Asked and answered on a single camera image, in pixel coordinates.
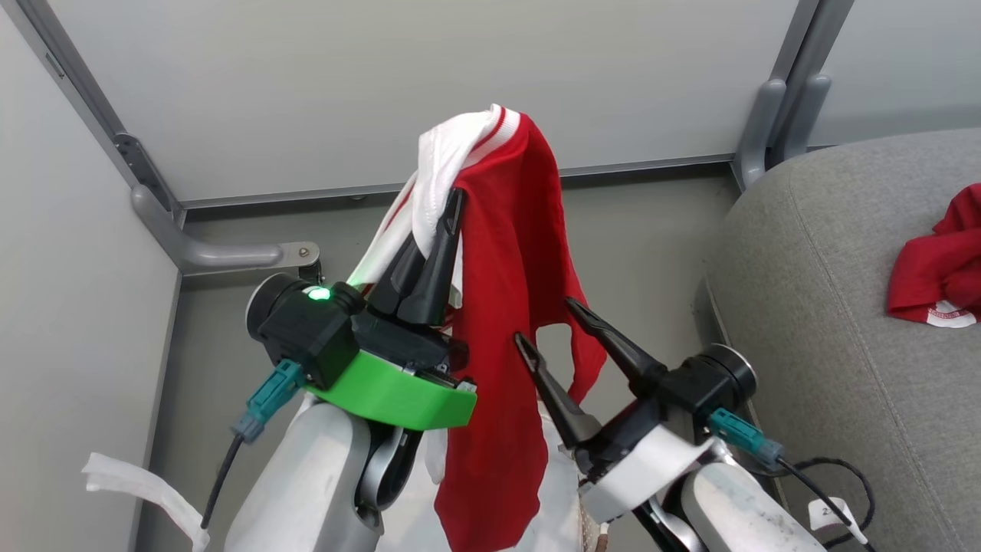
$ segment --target white fabric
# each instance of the white fabric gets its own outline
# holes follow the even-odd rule
[[[160,477],[146,469],[92,453],[81,469],[86,474],[85,490],[116,491],[156,504],[190,538],[191,552],[202,552],[208,545],[208,530],[201,528],[201,515]]]
[[[539,512],[532,518],[517,546],[517,552],[582,552],[582,509],[579,505],[579,472],[573,461],[559,450],[562,441],[551,418],[539,404],[542,433],[548,447],[548,464],[539,487]],[[446,535],[434,509],[439,486],[426,474],[424,464],[433,432],[423,435],[415,466],[398,500],[383,514],[385,535],[378,552],[449,552]]]
[[[421,135],[416,172],[382,219],[375,238],[347,283],[355,287],[377,283],[410,232],[419,251],[428,258],[439,216],[457,175],[513,138],[520,121],[520,113],[493,105],[487,111],[457,115]],[[456,249],[452,285],[454,293],[450,302],[460,307],[463,237]]]
[[[429,444],[426,447],[426,454],[423,456],[426,462],[426,471],[429,472],[433,485],[442,483],[446,477],[446,448],[449,446],[449,430],[433,429],[426,432]]]

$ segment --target white strap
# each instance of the white strap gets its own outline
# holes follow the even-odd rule
[[[85,490],[126,493],[162,508],[190,538],[191,552],[202,552],[208,546],[211,537],[207,529],[201,528],[201,515],[160,477],[98,453],[89,455],[81,472],[87,474]]]

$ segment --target clothing label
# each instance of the clothing label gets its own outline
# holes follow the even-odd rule
[[[831,497],[831,502],[834,502],[835,506],[841,508],[842,513],[848,517],[852,524],[855,523],[855,517],[852,515],[852,511],[849,510],[849,505],[844,500],[838,497]],[[811,501],[807,505],[807,511],[810,513],[810,530],[818,530],[821,527],[831,525],[844,525],[841,519],[838,518],[838,514],[835,514],[828,508],[828,505],[821,499]]]
[[[937,301],[937,306],[926,311],[926,323],[941,328],[963,328],[977,323],[977,318],[949,301]]]

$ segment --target gray sofa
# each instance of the gray sofa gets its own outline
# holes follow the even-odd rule
[[[792,461],[837,457],[865,472],[879,552],[981,550],[981,324],[937,328],[885,312],[904,243],[929,234],[975,182],[981,130],[812,152],[739,199],[710,262],[716,316],[759,377],[756,421]],[[850,473],[809,473],[861,519]],[[813,496],[795,480],[780,491],[805,521]]]

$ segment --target gray floor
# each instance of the gray floor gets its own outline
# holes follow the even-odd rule
[[[659,182],[581,182],[564,195],[569,244],[591,307],[669,366],[701,346],[692,314],[706,244],[736,198],[722,170]],[[188,223],[201,238],[223,243],[292,242],[320,245],[328,281],[342,280],[359,260],[387,209],[388,198],[334,200],[300,212]],[[150,468],[199,509],[231,441],[228,426],[270,371],[262,347],[244,328],[244,309],[263,275],[185,280],[167,366]],[[549,365],[568,382],[569,330],[540,334]],[[584,402],[607,420],[631,400],[609,364]],[[211,550],[221,550],[239,505],[272,455],[292,408],[273,419],[232,467],[211,524]],[[144,508],[137,550],[187,549],[186,539],[159,511]],[[635,520],[616,522],[611,552],[651,550]]]

